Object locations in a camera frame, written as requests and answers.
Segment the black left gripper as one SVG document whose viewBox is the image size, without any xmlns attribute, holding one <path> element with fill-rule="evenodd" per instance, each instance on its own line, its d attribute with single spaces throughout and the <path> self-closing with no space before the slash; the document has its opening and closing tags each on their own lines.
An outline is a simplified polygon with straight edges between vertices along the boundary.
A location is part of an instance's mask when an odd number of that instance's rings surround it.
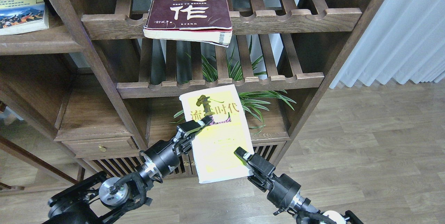
<svg viewBox="0 0 445 224">
<path fill-rule="evenodd" d="M 177 132 L 169 141 L 159 140 L 146 151 L 140 151 L 145 162 L 139 166 L 139 174 L 143 179 L 156 176 L 164 178 L 180 164 L 179 157 L 191 151 L 192 141 L 200 129 L 213 123 L 213 116 L 207 115 L 198 121 L 187 121 L 177 126 Z"/>
</svg>

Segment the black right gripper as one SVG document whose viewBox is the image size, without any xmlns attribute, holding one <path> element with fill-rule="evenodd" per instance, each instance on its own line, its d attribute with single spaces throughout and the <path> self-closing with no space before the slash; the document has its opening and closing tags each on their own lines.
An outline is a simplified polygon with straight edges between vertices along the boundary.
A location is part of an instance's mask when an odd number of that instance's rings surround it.
<svg viewBox="0 0 445 224">
<path fill-rule="evenodd" d="M 273 173 L 275 166 L 256 153 L 251 154 L 242 147 L 238 147 L 234 154 L 243 165 L 251 167 L 253 175 L 248 176 L 248 181 L 263 192 L 268 190 L 267 199 L 278 208 L 278 211 L 299 210 L 293 199 L 301 188 L 300 184 L 286 174 L 276 176 Z"/>
</svg>

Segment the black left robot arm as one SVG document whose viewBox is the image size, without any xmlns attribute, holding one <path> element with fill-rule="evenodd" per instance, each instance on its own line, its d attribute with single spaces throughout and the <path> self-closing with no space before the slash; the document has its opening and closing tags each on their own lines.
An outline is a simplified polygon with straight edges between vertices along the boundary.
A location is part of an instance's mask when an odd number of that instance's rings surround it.
<svg viewBox="0 0 445 224">
<path fill-rule="evenodd" d="M 112 224 L 125 213 L 150 205 L 147 192 L 154 182 L 163 182 L 191 150 L 196 135 L 213 121 L 211 116 L 177 126 L 169 141 L 160 140 L 140 151 L 145 162 L 122 177 L 107 178 L 105 172 L 77 183 L 49 199 L 48 224 Z"/>
</svg>

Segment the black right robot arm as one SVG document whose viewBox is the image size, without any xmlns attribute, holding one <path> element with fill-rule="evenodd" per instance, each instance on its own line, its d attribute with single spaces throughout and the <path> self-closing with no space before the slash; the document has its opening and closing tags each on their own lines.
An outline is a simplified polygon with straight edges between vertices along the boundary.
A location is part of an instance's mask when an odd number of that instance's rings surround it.
<svg viewBox="0 0 445 224">
<path fill-rule="evenodd" d="M 363 222 L 352 212 L 340 214 L 336 211 L 324 211 L 315 208 L 310 199 L 300 194 L 301 185 L 286 174 L 280 177 L 273 172 L 276 167 L 256 153 L 249 153 L 238 147 L 235 155 L 243 160 L 252 171 L 248 180 L 261 191 L 269 191 L 267 199 L 278 210 L 274 215 L 287 212 L 293 216 L 297 224 L 362 224 Z"/>
</svg>

